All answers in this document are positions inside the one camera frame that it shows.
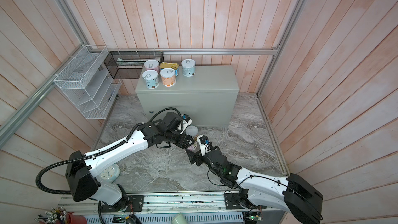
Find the teal label can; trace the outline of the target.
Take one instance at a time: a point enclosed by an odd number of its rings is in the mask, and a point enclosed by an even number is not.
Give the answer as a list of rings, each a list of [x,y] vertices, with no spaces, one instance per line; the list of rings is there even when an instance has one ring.
[[[146,70],[142,74],[142,78],[145,82],[146,88],[154,89],[159,86],[159,74],[156,70]]]

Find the orange label pull-tab can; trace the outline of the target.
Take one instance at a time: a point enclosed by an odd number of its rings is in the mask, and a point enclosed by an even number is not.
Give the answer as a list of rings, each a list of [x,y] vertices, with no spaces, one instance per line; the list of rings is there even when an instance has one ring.
[[[165,87],[172,87],[176,84],[176,74],[173,68],[164,68],[160,71],[162,84]]]

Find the gold rectangular tin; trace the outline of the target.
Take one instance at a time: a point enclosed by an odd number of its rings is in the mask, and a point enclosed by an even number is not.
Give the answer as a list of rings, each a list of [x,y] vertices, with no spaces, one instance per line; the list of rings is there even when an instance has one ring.
[[[168,62],[162,62],[159,65],[160,70],[166,69],[166,68],[172,68],[175,71],[175,76],[178,76],[179,74],[179,64],[178,63],[168,63]]]

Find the pink label can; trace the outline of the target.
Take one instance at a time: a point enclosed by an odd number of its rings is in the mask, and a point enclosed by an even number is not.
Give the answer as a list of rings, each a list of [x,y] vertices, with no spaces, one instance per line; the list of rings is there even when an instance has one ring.
[[[160,72],[159,62],[157,60],[147,60],[144,63],[144,67],[145,67],[146,70],[154,70],[157,73]]]

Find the blue label can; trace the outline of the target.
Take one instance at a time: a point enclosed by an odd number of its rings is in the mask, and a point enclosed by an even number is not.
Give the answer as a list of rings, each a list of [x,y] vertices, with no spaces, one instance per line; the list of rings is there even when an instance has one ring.
[[[192,77],[195,75],[196,62],[192,59],[185,59],[181,62],[183,76]]]

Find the red label can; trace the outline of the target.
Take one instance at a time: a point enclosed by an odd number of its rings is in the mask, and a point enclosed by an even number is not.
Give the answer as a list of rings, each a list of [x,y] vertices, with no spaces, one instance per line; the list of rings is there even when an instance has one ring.
[[[192,144],[190,147],[188,147],[187,150],[196,152],[197,148],[198,148],[198,143],[194,142],[194,144]]]

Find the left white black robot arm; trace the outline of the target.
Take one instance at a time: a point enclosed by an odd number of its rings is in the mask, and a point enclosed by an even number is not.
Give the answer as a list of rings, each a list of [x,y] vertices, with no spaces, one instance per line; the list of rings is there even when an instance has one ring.
[[[101,173],[129,155],[163,142],[187,149],[193,144],[193,138],[184,134],[184,130],[191,123],[188,115],[168,112],[162,120],[138,124],[125,138],[99,150],[72,153],[65,177],[73,200],[97,200],[115,211],[126,209],[129,197],[123,187],[107,182]]]

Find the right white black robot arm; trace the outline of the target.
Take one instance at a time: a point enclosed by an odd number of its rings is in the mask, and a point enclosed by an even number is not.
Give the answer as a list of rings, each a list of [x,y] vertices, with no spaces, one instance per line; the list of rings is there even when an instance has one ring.
[[[274,177],[255,173],[229,162],[219,148],[188,148],[186,152],[191,164],[206,165],[222,186],[239,189],[236,199],[245,208],[276,208],[291,213],[303,224],[319,224],[323,220],[323,195],[297,174]]]

